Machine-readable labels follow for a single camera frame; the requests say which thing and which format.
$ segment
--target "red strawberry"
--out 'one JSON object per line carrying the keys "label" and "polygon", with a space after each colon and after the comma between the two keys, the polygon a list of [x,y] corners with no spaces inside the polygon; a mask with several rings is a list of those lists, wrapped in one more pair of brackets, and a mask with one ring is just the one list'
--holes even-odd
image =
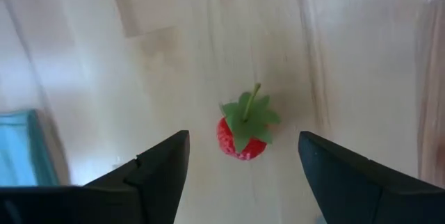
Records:
{"label": "red strawberry", "polygon": [[225,118],[222,118],[218,123],[218,141],[220,143],[220,149],[235,158],[243,161],[248,161],[260,155],[266,149],[267,144],[260,141],[257,138],[250,138],[248,145],[241,153],[235,151],[234,136],[230,131],[229,125],[225,122]]}
{"label": "red strawberry", "polygon": [[261,84],[257,83],[253,93],[243,93],[238,102],[221,106],[225,117],[217,128],[220,149],[245,161],[260,155],[267,144],[272,143],[272,134],[267,126],[280,123],[278,115],[267,109],[269,96],[255,99],[260,87]]}

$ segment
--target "wood grain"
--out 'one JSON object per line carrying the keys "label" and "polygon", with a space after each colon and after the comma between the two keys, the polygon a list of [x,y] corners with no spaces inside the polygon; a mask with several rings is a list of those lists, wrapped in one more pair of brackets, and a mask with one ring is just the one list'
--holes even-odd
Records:
{"label": "wood grain", "polygon": [[309,0],[328,137],[418,175],[416,29],[427,0]]}
{"label": "wood grain", "polygon": [[116,0],[127,37],[176,24],[181,15],[179,0]]}
{"label": "wood grain", "polygon": [[[300,130],[416,175],[426,1],[8,0],[16,23],[5,25],[29,49],[30,87],[45,95],[73,184],[189,129],[177,223],[313,223]],[[2,104],[16,96],[4,77],[0,67]],[[218,149],[218,105],[255,82],[283,124],[263,155],[241,162]]]}
{"label": "wood grain", "polygon": [[419,152],[421,178],[438,186],[445,186],[445,1],[430,2],[425,6],[421,28],[419,70],[423,81],[421,119],[419,125]]}

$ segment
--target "strawberry leaf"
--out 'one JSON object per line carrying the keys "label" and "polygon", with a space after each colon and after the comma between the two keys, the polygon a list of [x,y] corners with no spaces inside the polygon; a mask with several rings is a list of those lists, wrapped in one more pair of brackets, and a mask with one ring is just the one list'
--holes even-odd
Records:
{"label": "strawberry leaf", "polygon": [[278,116],[278,114],[276,112],[274,112],[274,111],[271,111],[271,110],[266,110],[265,112],[263,112],[262,120],[266,124],[270,124],[270,123],[278,124],[278,123],[281,122],[281,119]]}
{"label": "strawberry leaf", "polygon": [[256,99],[252,105],[252,111],[264,111],[267,109],[269,105],[270,96],[266,95],[261,97],[260,99]]}
{"label": "strawberry leaf", "polygon": [[233,133],[234,132],[234,116],[233,115],[226,116],[225,122],[227,123],[227,126],[229,126],[230,131],[232,131],[232,133]]}
{"label": "strawberry leaf", "polygon": [[241,153],[249,144],[249,138],[234,136],[234,145],[237,153]]}
{"label": "strawberry leaf", "polygon": [[226,117],[229,115],[234,115],[235,111],[238,110],[238,103],[232,102],[224,104],[221,106],[221,110]]}
{"label": "strawberry leaf", "polygon": [[251,93],[245,92],[238,99],[238,107],[241,111],[244,111],[246,106],[248,105],[249,98]]}
{"label": "strawberry leaf", "polygon": [[266,128],[266,125],[261,121],[261,118],[252,117],[248,121],[243,121],[242,118],[237,118],[232,121],[233,135],[243,138],[251,138],[260,134]]}
{"label": "strawberry leaf", "polygon": [[264,129],[264,131],[255,134],[255,137],[264,143],[272,144],[272,133],[269,129]]}

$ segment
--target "teal cloth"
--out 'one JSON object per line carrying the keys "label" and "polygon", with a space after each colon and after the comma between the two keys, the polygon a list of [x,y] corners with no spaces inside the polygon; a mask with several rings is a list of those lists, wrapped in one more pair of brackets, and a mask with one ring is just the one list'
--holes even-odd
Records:
{"label": "teal cloth", "polygon": [[0,114],[0,186],[57,186],[35,110]]}

